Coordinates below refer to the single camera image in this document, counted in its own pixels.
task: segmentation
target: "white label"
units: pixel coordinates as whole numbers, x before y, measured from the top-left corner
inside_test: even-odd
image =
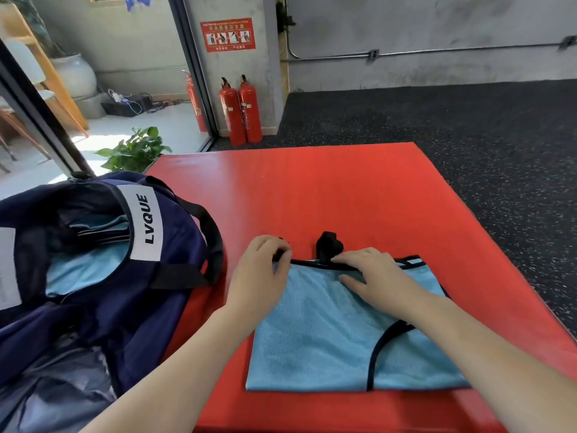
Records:
[[[0,310],[22,304],[14,265],[15,237],[16,229],[0,228]]]
[[[160,261],[163,238],[162,216],[154,188],[130,184],[119,185],[118,189],[126,199],[134,225],[130,259]]]

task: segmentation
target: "chair backrest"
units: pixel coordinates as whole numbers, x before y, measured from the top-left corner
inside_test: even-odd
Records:
[[[46,80],[46,74],[25,43],[7,38],[4,44],[34,85]]]

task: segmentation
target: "red sign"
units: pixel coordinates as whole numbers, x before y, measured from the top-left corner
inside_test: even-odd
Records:
[[[256,48],[252,18],[201,22],[200,27],[209,53]]]

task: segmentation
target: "white pot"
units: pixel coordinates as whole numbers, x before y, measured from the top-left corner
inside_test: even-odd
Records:
[[[80,53],[56,57],[52,59],[52,65],[73,99],[92,97],[96,94],[96,74]]]

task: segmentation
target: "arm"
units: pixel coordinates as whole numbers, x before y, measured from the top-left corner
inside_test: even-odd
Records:
[[[286,252],[273,272],[278,249]],[[82,433],[190,433],[228,359],[279,302],[290,258],[285,241],[269,235],[254,239],[234,271],[226,305]]]
[[[511,432],[573,432],[577,383],[412,280],[387,253],[369,248],[333,258],[361,270],[366,284],[341,282],[375,308],[415,325],[461,370]]]

